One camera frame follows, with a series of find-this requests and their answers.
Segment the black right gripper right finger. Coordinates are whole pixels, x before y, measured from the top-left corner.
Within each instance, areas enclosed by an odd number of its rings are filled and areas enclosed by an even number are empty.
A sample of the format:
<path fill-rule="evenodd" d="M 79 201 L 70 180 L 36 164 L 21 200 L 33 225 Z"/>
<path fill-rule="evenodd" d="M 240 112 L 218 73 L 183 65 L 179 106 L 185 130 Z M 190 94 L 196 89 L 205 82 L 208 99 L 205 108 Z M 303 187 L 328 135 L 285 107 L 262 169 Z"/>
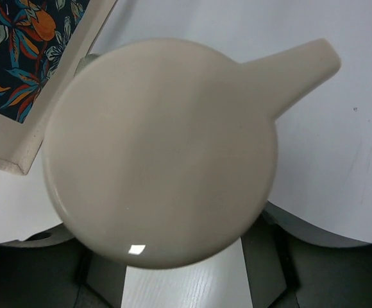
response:
<path fill-rule="evenodd" d="M 372 307 L 372 244 L 270 202 L 241 243 L 252 307 Z"/>

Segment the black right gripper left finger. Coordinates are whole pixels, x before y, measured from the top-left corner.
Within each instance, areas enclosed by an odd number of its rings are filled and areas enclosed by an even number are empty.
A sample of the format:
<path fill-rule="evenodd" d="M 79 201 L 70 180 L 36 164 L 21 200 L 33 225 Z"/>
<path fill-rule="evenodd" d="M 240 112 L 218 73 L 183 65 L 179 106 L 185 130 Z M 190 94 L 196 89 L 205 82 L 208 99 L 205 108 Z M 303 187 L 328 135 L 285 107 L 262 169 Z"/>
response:
<path fill-rule="evenodd" d="M 63 225 L 0 244 L 0 307 L 121 307 L 125 276 Z"/>

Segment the beige pump bottle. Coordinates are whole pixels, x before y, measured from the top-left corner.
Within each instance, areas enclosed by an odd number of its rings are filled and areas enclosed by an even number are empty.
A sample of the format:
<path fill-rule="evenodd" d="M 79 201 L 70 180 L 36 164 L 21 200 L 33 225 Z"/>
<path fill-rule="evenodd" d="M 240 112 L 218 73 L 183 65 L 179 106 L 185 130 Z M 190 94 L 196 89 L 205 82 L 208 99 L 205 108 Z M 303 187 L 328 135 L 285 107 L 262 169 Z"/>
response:
<path fill-rule="evenodd" d="M 72 78 L 46 127 L 53 207 L 81 243 L 129 266 L 211 257 L 266 204 L 276 120 L 340 67 L 325 39 L 245 63 L 173 38 L 98 56 Z"/>

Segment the beige canvas tote bag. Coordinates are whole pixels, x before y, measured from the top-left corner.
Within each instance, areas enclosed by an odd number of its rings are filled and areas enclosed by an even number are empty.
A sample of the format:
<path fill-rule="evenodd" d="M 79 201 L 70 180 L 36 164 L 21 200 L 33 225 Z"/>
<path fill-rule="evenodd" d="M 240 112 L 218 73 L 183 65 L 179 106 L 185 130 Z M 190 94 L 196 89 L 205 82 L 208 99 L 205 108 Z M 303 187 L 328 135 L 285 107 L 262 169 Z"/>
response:
<path fill-rule="evenodd" d="M 0 1 L 0 170 L 25 175 L 115 1 Z"/>

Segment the green bottle lying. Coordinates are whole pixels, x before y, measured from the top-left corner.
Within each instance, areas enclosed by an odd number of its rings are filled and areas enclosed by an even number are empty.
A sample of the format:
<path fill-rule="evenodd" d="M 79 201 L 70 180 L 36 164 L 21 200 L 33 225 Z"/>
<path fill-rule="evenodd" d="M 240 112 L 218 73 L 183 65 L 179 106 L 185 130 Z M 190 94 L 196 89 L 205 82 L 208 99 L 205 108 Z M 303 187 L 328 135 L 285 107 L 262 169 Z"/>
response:
<path fill-rule="evenodd" d="M 99 57 L 100 57 L 99 54 L 87 54 L 86 56 L 81 58 L 80 61 L 78 62 L 74 75 L 79 74 L 86 66 L 88 66 L 88 64 L 92 63 Z"/>

